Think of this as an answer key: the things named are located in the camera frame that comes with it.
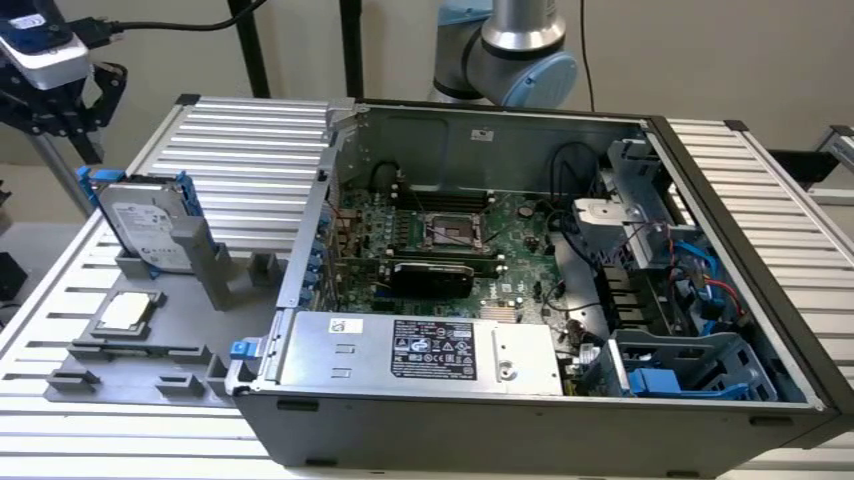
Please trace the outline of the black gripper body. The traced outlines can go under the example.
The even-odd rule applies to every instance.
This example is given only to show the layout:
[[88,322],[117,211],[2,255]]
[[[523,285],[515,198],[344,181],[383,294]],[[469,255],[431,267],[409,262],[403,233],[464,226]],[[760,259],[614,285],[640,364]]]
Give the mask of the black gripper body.
[[25,134],[69,136],[94,132],[93,111],[82,101],[85,79],[49,90],[33,87],[8,59],[1,60],[1,123]]

